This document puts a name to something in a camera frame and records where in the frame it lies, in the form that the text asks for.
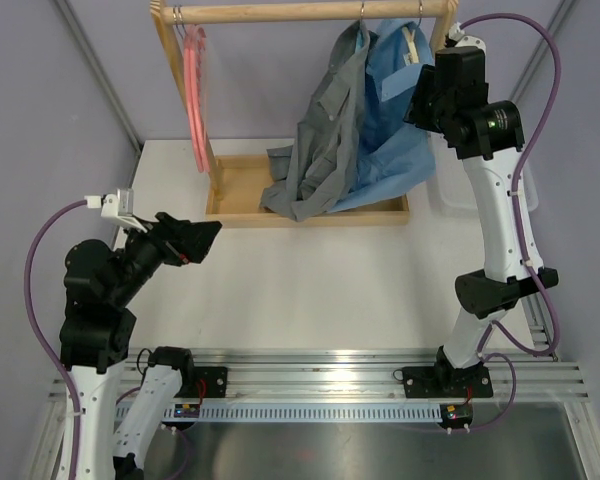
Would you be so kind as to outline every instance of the wooden clothes rack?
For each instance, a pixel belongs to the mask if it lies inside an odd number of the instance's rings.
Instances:
[[[430,39],[433,52],[444,47],[458,0],[399,0],[265,5],[169,7],[151,0],[150,11],[173,79],[186,108],[184,63],[175,27],[186,24],[356,20],[371,18],[436,18]],[[319,215],[297,223],[259,208],[262,190],[272,183],[266,155],[216,157],[207,141],[211,188],[206,216],[225,227],[400,225],[409,219],[406,196],[353,210]]]

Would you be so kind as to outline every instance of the perforated metal strip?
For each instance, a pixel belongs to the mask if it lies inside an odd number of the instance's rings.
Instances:
[[[116,421],[121,422],[131,403],[116,409]],[[224,423],[437,423],[440,405],[409,404],[233,404],[203,405],[200,416],[181,418],[175,414],[175,404],[164,412],[165,422]]]

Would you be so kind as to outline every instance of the gray garment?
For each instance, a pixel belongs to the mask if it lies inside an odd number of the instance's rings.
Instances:
[[[356,51],[358,32],[364,44]],[[295,144],[267,152],[275,183],[262,192],[260,206],[301,222],[331,209],[354,186],[369,44],[364,22],[338,37]]]

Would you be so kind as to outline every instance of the blue denim shirt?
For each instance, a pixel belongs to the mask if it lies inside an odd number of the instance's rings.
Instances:
[[[405,64],[404,26],[416,30],[418,64]],[[356,183],[330,212],[399,197],[435,171],[427,133],[404,123],[422,65],[433,65],[427,39],[415,23],[402,19],[383,21],[377,34],[366,67]]]

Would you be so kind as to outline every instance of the wooden base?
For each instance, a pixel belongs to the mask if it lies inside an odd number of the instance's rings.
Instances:
[[[222,197],[209,189],[207,220],[226,228],[354,227],[405,225],[409,220],[407,197],[385,200],[340,213],[318,215],[304,222],[260,208],[262,191],[273,183],[266,155],[217,156],[222,171]]]

